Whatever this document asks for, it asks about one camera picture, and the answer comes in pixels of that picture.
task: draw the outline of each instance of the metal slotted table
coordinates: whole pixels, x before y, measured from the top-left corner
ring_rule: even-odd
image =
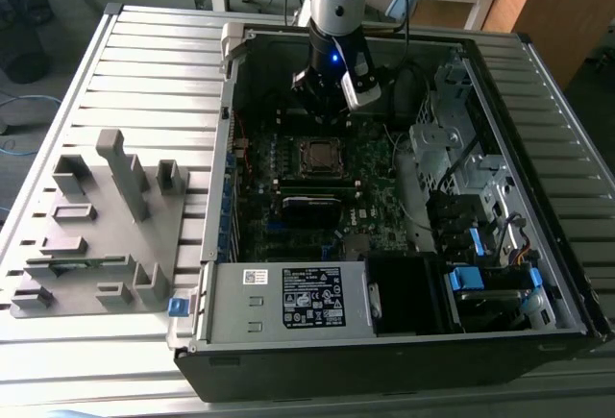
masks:
[[[103,16],[0,235],[0,406],[103,416],[271,416],[492,402],[510,403],[499,411],[516,416],[523,406],[535,411],[542,404],[553,412],[570,406],[571,397],[584,401],[588,396],[601,396],[595,404],[612,406],[607,396],[615,392],[613,344],[502,386],[220,405],[202,403],[173,363],[165,341],[165,313],[10,316],[12,291],[24,264],[20,250],[29,246],[21,242],[29,243],[28,237],[38,236],[44,227],[53,197],[49,190],[55,187],[55,160],[76,149],[85,158],[95,157],[93,145],[105,127],[119,128],[127,150],[138,154],[144,166],[172,159],[190,170],[173,286],[197,283],[223,80],[219,42],[223,25],[231,20],[282,21],[276,16],[119,6]],[[604,312],[615,318],[615,184],[532,45],[514,35],[415,32],[469,37],[477,43]],[[482,411],[488,413],[488,407]]]

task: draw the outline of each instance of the warning label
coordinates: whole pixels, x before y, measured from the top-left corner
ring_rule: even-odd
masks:
[[[288,329],[346,326],[339,267],[283,269],[282,287]]]

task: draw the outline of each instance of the gray plastic part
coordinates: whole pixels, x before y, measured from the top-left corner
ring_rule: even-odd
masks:
[[[42,262],[42,263],[26,263],[23,267],[24,272],[27,272],[34,280],[38,279],[55,279],[60,271],[58,269],[54,269],[52,263]]]
[[[131,171],[133,175],[135,175],[136,183],[141,192],[145,192],[149,185],[147,184],[147,178],[145,177],[145,172],[143,171],[143,167],[141,166],[141,162],[138,160],[138,157],[135,155],[128,156],[131,160]]]
[[[104,307],[124,307],[133,300],[131,291],[123,282],[100,282],[96,284],[96,288],[98,288],[96,299]]]
[[[103,269],[111,276],[113,275],[132,275],[135,271],[136,262],[135,259],[128,255],[123,261],[104,261],[102,263]]]
[[[117,129],[106,128],[100,131],[96,141],[96,152],[107,160],[113,180],[122,194],[126,205],[135,221],[143,221],[148,214],[147,204],[141,195],[142,183],[138,175],[135,176],[132,167],[135,162],[129,162],[124,154],[124,136]]]
[[[185,182],[174,160],[159,161],[156,180],[162,195],[179,195],[185,190]]]
[[[66,196],[84,193],[81,180],[91,173],[84,159],[79,155],[60,156],[54,168],[53,179]]]
[[[63,221],[93,221],[96,219],[96,209],[92,204],[69,204],[54,207],[51,217],[59,223]]]
[[[138,263],[133,280],[133,288],[144,303],[157,303],[163,301],[169,292],[169,281],[160,271],[158,263],[154,264],[152,278],[147,275],[143,266]]]
[[[38,285],[15,290],[11,301],[20,309],[47,309],[53,296],[44,286]]]
[[[40,252],[44,255],[82,254],[87,249],[87,242],[83,237],[45,237]]]
[[[149,276],[158,264],[160,276],[173,282],[178,241],[184,212],[185,190],[182,195],[162,196],[156,180],[156,166],[143,166],[150,188],[142,195],[147,201],[150,216],[136,222],[126,208],[115,187],[111,171],[106,164],[91,165],[91,177],[82,181],[85,194],[73,201],[91,203],[98,215],[95,221],[62,221],[48,217],[45,237],[80,236],[87,242],[82,255],[60,254],[44,257],[37,247],[30,255],[21,255],[28,264],[50,264],[59,272],[45,270],[44,276],[34,278],[24,273],[21,287],[44,285],[53,293],[53,304],[45,307],[22,309],[12,305],[11,315],[23,317],[54,317],[65,315],[159,312],[166,310],[167,300],[143,301],[133,288],[136,263],[139,262]],[[188,182],[188,171],[179,168],[182,179]],[[56,192],[54,205],[66,205],[68,200],[61,191]],[[123,282],[133,296],[127,306],[105,307],[95,297],[100,282]]]

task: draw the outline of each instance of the floor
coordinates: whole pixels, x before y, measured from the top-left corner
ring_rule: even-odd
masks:
[[[105,6],[109,2],[166,8],[194,9],[194,0],[49,0],[55,18],[38,28],[43,48],[52,58],[52,70],[42,80],[25,86],[9,82],[0,71],[0,103],[11,95],[46,94],[62,98],[65,94],[80,59],[96,29]],[[242,3],[230,0],[232,10],[279,14],[283,0],[253,0]],[[295,10],[297,0],[288,0],[288,9]],[[205,8],[211,1],[205,0]],[[0,136],[0,148],[14,152],[36,150],[51,124],[56,106],[47,101],[18,101],[0,108],[2,118],[11,125],[7,135]],[[0,220],[19,192],[34,157],[10,157],[0,154],[2,177],[0,179]]]

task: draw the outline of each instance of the white cable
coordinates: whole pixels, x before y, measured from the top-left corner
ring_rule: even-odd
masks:
[[[426,231],[429,231],[430,233],[433,232],[432,228],[428,228],[427,226],[423,226],[421,223],[419,223],[416,219],[414,219],[412,216],[410,216],[410,213],[407,212],[406,208],[404,207],[404,204],[402,204],[402,202],[400,202],[400,207],[402,208],[402,211],[404,212],[404,214],[406,215],[407,219],[409,219],[417,228],[421,228],[424,229]]]

